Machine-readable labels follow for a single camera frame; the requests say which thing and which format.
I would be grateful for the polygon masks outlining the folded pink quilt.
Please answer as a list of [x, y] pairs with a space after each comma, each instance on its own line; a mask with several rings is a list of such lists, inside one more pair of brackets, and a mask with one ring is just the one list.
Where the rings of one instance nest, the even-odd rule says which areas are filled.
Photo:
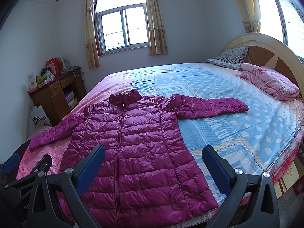
[[290, 79], [271, 68], [242, 63], [241, 69], [241, 78], [272, 95], [276, 100], [293, 101], [300, 96], [299, 88]]

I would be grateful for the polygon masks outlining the pink clothes on floor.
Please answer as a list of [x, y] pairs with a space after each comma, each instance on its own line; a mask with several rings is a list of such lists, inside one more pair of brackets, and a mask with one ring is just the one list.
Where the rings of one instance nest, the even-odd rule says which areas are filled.
[[34, 135], [37, 135], [43, 131], [49, 130], [52, 127], [53, 126], [51, 124], [47, 123], [45, 120], [40, 120], [36, 124], [33, 132], [30, 132], [30, 135], [27, 137], [27, 141], [29, 141]]

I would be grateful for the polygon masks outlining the right beige curtain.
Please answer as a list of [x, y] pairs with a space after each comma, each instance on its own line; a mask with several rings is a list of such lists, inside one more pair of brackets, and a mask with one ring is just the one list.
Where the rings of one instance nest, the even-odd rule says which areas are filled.
[[159, 0], [146, 0], [151, 56], [167, 55], [167, 43]]

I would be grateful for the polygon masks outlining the white paper bag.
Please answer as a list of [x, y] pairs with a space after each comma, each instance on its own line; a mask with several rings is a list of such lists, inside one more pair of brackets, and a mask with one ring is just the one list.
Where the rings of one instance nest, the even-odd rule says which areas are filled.
[[46, 112], [44, 111], [43, 107], [40, 106], [35, 106], [31, 109], [31, 119], [33, 121], [33, 123], [35, 124], [35, 126], [40, 122], [43, 121], [46, 125], [50, 125], [51, 122], [49, 120], [49, 118], [46, 115]]

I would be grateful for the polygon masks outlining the magenta puffer jacket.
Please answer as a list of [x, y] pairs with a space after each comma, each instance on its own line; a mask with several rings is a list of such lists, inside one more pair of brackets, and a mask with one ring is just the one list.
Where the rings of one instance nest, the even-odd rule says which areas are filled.
[[142, 96], [133, 89], [86, 105], [35, 135], [29, 149], [69, 138], [60, 165], [65, 170], [102, 145], [105, 162], [82, 197], [94, 218], [102, 227], [165, 227], [218, 207], [178, 120], [247, 110], [234, 98]]

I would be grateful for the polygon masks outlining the left beige curtain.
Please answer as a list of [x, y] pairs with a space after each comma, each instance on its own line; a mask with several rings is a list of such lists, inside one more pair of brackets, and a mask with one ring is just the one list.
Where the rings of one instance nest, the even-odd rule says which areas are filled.
[[85, 0], [84, 2], [84, 36], [85, 49], [89, 69], [99, 68], [99, 55], [101, 54], [98, 30], [95, 19], [95, 0]]

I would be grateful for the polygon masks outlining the brown wooden desk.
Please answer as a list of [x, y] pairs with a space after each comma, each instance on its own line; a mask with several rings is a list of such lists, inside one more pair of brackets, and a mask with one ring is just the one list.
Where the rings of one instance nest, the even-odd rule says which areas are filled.
[[28, 95], [36, 107], [44, 109], [51, 125], [55, 126], [72, 110], [65, 98], [68, 92], [73, 92], [78, 102], [87, 95], [80, 67], [62, 74], [41, 88], [29, 91]]

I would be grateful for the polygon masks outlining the window with metal frame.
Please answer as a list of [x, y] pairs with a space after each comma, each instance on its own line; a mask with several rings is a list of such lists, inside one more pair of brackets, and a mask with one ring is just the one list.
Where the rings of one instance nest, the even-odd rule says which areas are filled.
[[101, 54], [149, 46], [146, 0], [96, 0]]

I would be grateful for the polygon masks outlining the blue and pink bedsheet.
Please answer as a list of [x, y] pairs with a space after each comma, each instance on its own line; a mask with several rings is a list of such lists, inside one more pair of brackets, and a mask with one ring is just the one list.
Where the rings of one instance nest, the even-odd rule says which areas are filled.
[[17, 172], [44, 156], [63, 172], [100, 144], [106, 157], [82, 199], [102, 227], [191, 226], [227, 193], [201, 153], [212, 146], [244, 173], [278, 180], [303, 138], [303, 101], [277, 100], [241, 71], [182, 63], [114, 73], [58, 125], [33, 136]]

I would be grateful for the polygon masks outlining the stacked boxes in desk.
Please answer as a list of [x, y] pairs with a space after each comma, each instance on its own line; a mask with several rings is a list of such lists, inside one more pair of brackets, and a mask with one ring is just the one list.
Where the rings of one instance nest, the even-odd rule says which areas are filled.
[[73, 91], [65, 93], [64, 96], [69, 107], [74, 107], [77, 104], [77, 99]]

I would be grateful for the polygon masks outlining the white card box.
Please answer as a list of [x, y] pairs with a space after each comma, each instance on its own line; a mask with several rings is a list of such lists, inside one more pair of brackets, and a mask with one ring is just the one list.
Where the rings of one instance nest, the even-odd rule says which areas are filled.
[[33, 90], [33, 89], [38, 87], [37, 86], [37, 81], [36, 81], [36, 76], [33, 73], [28, 74], [27, 79], [28, 79], [28, 82], [29, 82], [30, 90]]

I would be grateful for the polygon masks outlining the red gift box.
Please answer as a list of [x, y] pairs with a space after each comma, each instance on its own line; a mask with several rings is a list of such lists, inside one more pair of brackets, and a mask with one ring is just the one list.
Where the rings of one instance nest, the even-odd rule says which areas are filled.
[[46, 68], [49, 68], [55, 77], [59, 77], [63, 69], [61, 58], [57, 57], [48, 60], [46, 62]]

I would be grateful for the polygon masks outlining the green bag on desk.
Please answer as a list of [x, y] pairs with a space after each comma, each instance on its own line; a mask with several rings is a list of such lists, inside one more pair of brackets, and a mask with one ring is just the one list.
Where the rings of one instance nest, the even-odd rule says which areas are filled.
[[43, 75], [43, 76], [37, 76], [36, 77], [36, 83], [37, 83], [37, 86], [43, 86], [49, 82], [51, 82], [52, 79], [51, 79], [51, 76], [50, 75]]

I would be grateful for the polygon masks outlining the wooden bed headboard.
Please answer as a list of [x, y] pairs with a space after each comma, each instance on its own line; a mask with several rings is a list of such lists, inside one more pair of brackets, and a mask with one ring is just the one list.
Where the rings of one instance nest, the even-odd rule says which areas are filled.
[[265, 65], [292, 81], [303, 96], [303, 62], [279, 40], [262, 33], [245, 33], [230, 41], [224, 50], [248, 46], [246, 62]]

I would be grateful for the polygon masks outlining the patterned grey pillow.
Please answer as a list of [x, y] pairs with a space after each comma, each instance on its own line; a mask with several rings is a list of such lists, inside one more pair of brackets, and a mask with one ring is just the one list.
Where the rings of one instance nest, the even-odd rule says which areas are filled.
[[236, 47], [222, 51], [215, 59], [208, 59], [207, 62], [217, 66], [241, 70], [241, 64], [246, 60], [248, 46]]

